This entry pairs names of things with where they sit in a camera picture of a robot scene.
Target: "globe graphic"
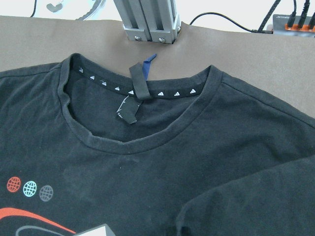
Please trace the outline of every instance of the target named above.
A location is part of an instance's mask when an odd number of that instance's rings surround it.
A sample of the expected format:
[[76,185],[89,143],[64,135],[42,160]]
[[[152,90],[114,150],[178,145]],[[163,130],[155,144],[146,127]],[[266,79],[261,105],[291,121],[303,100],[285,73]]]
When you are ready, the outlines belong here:
[[26,184],[24,184],[23,192],[24,195],[27,197],[32,197],[36,193],[37,185],[34,181],[28,181]]
[[18,177],[12,177],[8,180],[8,183],[6,184],[6,188],[9,192],[15,193],[17,192],[21,187],[21,180]]
[[39,191],[39,197],[42,201],[47,202],[52,199],[54,195],[54,190],[51,186],[45,185]]

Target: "blue strip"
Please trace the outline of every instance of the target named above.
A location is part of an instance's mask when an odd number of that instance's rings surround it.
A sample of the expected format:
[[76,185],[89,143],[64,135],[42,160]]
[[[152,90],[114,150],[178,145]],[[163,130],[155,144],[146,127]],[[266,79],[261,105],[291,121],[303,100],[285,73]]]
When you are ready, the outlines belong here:
[[151,66],[151,61],[157,57],[157,54],[153,54],[149,58],[147,58],[142,65],[142,72],[144,75],[145,80],[148,79],[149,71],[150,71],[150,66]]

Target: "gray globe icon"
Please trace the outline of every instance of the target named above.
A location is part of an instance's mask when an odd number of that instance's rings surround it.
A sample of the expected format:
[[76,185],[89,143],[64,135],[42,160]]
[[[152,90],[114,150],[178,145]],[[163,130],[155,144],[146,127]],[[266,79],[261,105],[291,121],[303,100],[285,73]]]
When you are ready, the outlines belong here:
[[42,201],[47,202],[52,199],[54,195],[54,190],[52,186],[45,185],[39,191],[39,197]]
[[23,193],[27,197],[32,197],[36,193],[37,185],[34,181],[28,181],[24,184]]

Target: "red globe icon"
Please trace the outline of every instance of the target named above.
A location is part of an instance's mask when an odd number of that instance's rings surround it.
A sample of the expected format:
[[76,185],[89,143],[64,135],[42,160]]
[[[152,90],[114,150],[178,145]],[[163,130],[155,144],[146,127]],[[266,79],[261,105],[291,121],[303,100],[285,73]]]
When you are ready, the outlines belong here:
[[21,180],[19,177],[12,177],[8,180],[8,183],[6,184],[6,188],[9,192],[15,193],[17,192],[21,187]]

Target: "orange swoosh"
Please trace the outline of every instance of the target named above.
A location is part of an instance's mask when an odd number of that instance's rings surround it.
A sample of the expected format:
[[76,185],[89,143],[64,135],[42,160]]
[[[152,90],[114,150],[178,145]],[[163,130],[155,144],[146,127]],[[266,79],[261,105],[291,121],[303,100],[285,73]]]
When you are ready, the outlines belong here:
[[50,225],[53,225],[53,226],[56,226],[60,229],[63,229],[63,230],[66,230],[70,233],[73,233],[75,234],[75,231],[72,231],[70,229],[67,229],[66,227],[64,226],[61,226],[49,219],[46,219],[40,215],[36,215],[34,213],[31,213],[29,211],[26,211],[26,210],[20,210],[20,209],[16,209],[16,208],[2,208],[0,209],[0,220],[5,218],[5,217],[8,217],[8,216],[24,216],[24,217],[29,217],[29,218],[33,218],[33,219],[37,219],[37,220],[40,220],[40,221],[43,221],[47,224],[50,224]]

